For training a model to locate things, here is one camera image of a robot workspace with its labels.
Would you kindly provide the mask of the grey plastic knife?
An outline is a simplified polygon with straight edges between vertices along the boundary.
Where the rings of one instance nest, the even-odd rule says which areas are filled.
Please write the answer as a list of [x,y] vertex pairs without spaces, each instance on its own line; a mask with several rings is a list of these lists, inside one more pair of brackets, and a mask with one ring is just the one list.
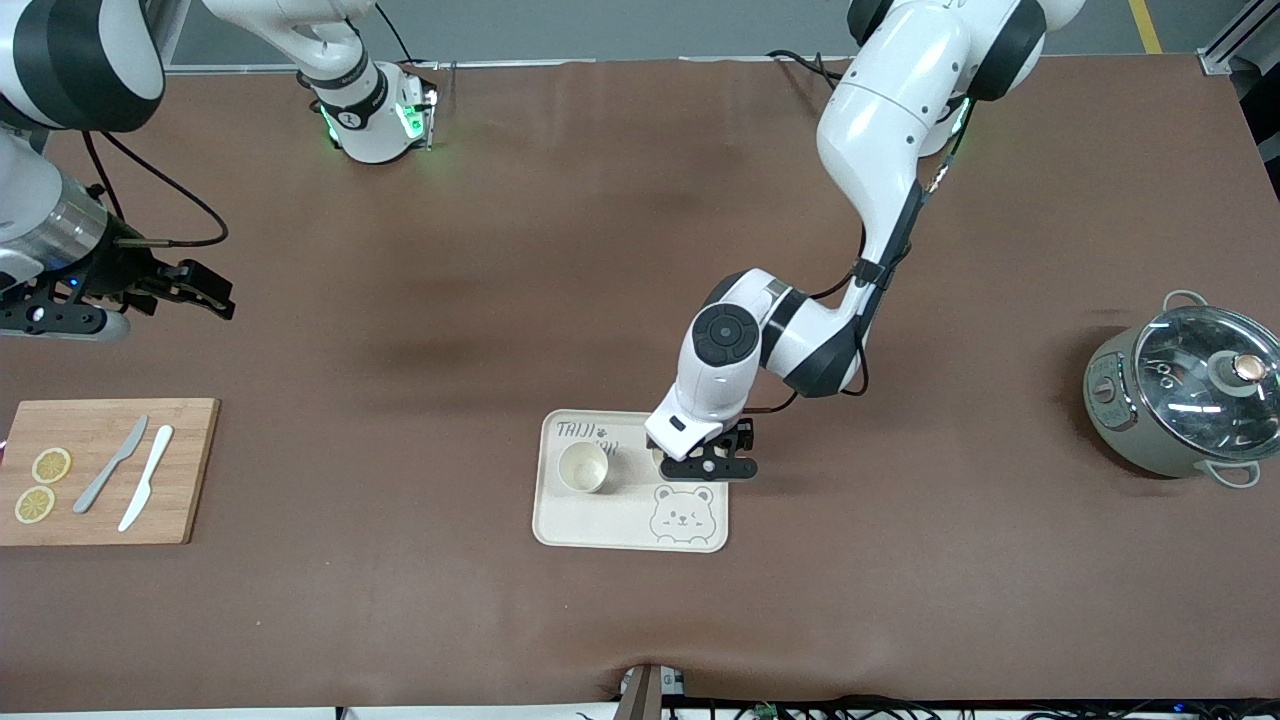
[[141,415],[131,433],[122,442],[116,452],[105,464],[84,492],[73,503],[72,511],[77,515],[86,514],[92,509],[105,486],[110,482],[115,470],[129,459],[141,445],[148,427],[148,415]]

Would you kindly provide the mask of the brown table cover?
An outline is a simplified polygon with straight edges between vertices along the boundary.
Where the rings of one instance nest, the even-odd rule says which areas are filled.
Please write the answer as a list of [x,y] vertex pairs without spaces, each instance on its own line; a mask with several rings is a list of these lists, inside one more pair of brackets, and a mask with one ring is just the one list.
[[781,63],[460,70],[435,147],[333,151],[289,76],[177,77],[127,142],[224,215],[236,318],[0,340],[37,398],[214,397],[192,539],[0,550],[0,711],[1280,697],[1280,471],[1120,464],[1091,354],[1194,290],[1280,332],[1280,202],[1231,83],[1066,56],[982,105],[860,398],[756,423],[717,553],[531,532],[559,407],[650,411],[724,275],[817,292],[858,217]]

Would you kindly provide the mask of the white plastic knife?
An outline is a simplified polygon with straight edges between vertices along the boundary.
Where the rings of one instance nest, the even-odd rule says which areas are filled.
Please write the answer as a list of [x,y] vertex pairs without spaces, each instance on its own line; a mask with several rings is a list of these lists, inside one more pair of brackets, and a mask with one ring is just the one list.
[[175,433],[175,428],[172,425],[163,425],[157,429],[157,433],[151,443],[143,471],[140,475],[137,487],[131,498],[131,502],[123,514],[116,530],[124,533],[129,530],[136,520],[140,518],[141,512],[145,510],[152,492],[154,475],[159,469],[159,465],[172,442]]

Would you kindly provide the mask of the aluminium frame profile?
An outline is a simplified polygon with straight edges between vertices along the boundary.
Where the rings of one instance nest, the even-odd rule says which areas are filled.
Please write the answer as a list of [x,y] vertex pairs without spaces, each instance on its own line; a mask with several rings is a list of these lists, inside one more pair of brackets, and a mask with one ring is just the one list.
[[1207,76],[1230,74],[1235,60],[1270,70],[1280,63],[1280,0],[1247,0],[1196,55]]

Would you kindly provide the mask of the cream bear print tray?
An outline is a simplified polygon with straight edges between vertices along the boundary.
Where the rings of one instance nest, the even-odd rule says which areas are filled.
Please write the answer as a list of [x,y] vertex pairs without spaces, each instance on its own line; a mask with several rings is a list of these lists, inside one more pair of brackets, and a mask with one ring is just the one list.
[[[645,414],[559,409],[541,424],[531,528],[544,544],[713,553],[730,537],[730,486],[667,482],[652,461]],[[557,475],[564,447],[593,442],[609,457],[605,484],[572,492]]]

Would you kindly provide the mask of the bamboo cutting board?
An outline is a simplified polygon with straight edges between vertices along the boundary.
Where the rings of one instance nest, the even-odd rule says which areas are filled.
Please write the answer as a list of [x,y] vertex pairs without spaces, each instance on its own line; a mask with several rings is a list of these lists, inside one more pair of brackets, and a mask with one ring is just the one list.
[[[0,460],[0,548],[182,544],[188,541],[209,464],[220,404],[215,398],[27,400],[18,405]],[[72,511],[141,415],[148,427],[141,445],[111,475],[86,514]],[[125,512],[157,429],[175,433],[154,475],[154,492],[133,527],[116,527]],[[32,461],[46,448],[70,452],[70,473],[50,486],[55,509],[40,523],[14,516],[20,493],[38,483]]]

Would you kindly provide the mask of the green cooking pot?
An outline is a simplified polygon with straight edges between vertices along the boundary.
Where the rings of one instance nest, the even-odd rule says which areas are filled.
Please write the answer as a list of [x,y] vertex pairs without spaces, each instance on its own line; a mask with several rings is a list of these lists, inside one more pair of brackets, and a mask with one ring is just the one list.
[[[1165,296],[1160,314],[1185,305],[1211,304],[1199,293],[1175,290]],[[1207,456],[1161,427],[1146,406],[1137,384],[1137,341],[1156,316],[1116,334],[1092,354],[1082,393],[1093,428],[1123,459],[1148,473],[1172,479],[1204,475],[1229,489],[1257,486],[1262,462],[1280,452],[1247,462]]]

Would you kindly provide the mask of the glass pot lid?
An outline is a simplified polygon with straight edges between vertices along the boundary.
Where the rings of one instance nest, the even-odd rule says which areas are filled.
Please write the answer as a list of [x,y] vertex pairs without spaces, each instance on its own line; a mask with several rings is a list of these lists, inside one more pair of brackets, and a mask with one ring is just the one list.
[[1280,452],[1280,338],[1240,313],[1185,305],[1138,334],[1135,378],[1156,420],[1226,461]]

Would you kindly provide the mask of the metal table clamp bracket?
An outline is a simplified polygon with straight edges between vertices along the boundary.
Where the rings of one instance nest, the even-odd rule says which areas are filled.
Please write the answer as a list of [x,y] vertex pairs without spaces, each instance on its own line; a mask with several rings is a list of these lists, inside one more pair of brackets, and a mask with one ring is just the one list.
[[613,720],[682,720],[678,705],[686,698],[685,671],[658,665],[628,669],[620,682]]

